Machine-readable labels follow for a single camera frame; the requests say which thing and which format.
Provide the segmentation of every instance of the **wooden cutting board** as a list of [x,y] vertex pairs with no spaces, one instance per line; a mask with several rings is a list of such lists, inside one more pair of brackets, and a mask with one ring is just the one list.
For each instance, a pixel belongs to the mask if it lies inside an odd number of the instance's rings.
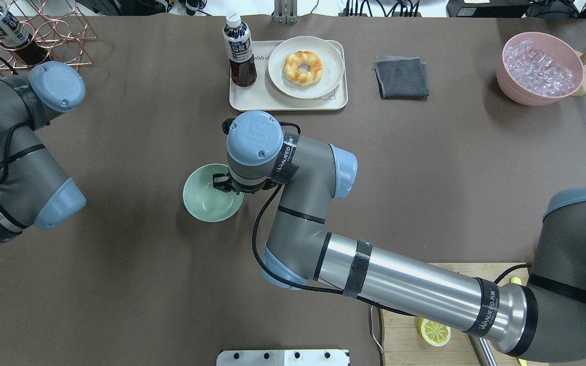
[[[470,277],[480,277],[489,281],[496,280],[505,269],[520,263],[433,263],[435,266],[462,273]],[[525,268],[517,269],[504,278],[500,285],[505,285],[512,276],[521,278],[521,283],[528,280]],[[433,347],[423,341],[417,333],[417,318],[382,311],[384,366],[479,366],[479,360],[468,336],[451,329],[451,340],[442,347]],[[499,365],[519,366],[516,358],[497,352],[492,348],[494,358]],[[528,366],[548,365],[547,363],[528,361]]]

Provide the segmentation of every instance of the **brown table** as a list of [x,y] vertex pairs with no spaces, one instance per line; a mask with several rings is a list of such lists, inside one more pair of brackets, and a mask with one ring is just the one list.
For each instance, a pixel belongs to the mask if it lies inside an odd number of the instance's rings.
[[[551,196],[586,186],[586,97],[525,107],[495,81],[514,34],[545,31],[584,50],[584,20],[245,20],[254,40],[314,35],[345,48],[344,109],[274,113],[359,158],[332,232],[428,262],[530,262]],[[249,246],[267,194],[222,223],[183,207],[187,176],[226,162],[220,124],[237,115],[224,19],[90,21],[100,40],[87,45],[96,65],[81,69],[87,96],[39,131],[87,206],[0,246],[0,364],[204,365],[250,348],[348,348],[352,364],[377,364],[369,306],[261,278]],[[428,101],[381,100],[378,55],[427,62]]]

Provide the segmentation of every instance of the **bowl of ice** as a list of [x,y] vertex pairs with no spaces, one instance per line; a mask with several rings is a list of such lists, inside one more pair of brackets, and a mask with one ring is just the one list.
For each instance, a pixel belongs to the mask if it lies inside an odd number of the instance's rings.
[[583,81],[583,65],[566,42],[540,32],[520,33],[503,47],[497,68],[501,90],[526,106],[544,106],[569,97]]

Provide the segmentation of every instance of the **folded towel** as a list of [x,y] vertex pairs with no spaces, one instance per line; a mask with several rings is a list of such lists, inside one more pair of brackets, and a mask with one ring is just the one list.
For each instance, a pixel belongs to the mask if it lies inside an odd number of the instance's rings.
[[419,57],[383,56],[374,63],[383,99],[428,97],[426,63]]

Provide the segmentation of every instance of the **bread ring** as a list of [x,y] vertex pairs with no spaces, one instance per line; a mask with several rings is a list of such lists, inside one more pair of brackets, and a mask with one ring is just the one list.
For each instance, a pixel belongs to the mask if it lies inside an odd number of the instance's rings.
[[[300,71],[300,65],[307,65],[309,71]],[[299,86],[315,84],[323,77],[323,61],[311,51],[291,53],[284,62],[284,75],[286,80]]]

